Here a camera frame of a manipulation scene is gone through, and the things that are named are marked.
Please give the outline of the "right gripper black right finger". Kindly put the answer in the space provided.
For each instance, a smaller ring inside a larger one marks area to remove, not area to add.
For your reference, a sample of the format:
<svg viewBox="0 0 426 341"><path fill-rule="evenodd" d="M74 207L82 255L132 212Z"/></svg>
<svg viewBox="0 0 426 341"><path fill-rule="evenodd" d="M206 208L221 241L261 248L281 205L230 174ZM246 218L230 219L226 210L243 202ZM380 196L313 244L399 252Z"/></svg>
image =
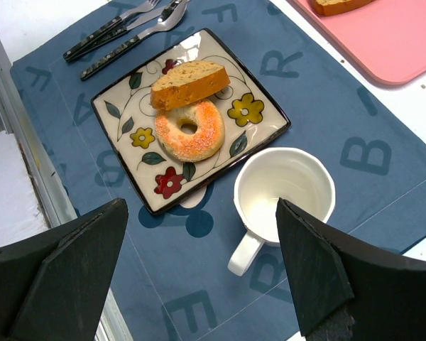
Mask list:
<svg viewBox="0 0 426 341"><path fill-rule="evenodd" d="M426 340L426 261L363 242L284 199L276 220L306 340Z"/></svg>

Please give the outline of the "seeded bread slice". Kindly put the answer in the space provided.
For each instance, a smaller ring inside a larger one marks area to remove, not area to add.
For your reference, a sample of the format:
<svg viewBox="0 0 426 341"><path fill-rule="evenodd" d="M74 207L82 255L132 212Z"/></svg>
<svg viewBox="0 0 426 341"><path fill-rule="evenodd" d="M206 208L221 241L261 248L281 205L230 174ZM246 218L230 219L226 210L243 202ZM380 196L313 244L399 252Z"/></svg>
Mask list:
<svg viewBox="0 0 426 341"><path fill-rule="evenodd" d="M194 60L164 67L151 87L150 103L157 110L171 110L207 98L230 84L223 65Z"/></svg>
<svg viewBox="0 0 426 341"><path fill-rule="evenodd" d="M312 0L313 9L323 16L335 16L359 9L373 0Z"/></svg>

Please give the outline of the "orange sugared bagel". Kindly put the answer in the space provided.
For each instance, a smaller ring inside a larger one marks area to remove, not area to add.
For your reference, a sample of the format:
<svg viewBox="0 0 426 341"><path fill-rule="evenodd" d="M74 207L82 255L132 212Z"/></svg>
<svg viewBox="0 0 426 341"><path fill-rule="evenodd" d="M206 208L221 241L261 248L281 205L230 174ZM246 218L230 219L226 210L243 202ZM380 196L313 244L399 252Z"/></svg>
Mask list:
<svg viewBox="0 0 426 341"><path fill-rule="evenodd" d="M155 133L166 151L180 161L197 162L213 156L225 140L225 123L208 99L159 111Z"/></svg>

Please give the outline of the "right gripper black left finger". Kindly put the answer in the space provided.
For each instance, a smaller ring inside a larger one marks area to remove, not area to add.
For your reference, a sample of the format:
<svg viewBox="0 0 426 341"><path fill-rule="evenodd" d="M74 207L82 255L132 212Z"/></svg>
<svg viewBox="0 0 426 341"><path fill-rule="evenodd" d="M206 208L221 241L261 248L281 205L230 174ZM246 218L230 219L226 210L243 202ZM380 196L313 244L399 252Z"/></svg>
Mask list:
<svg viewBox="0 0 426 341"><path fill-rule="evenodd" d="M128 216L117 198L0 247L0 340L93 340Z"/></svg>

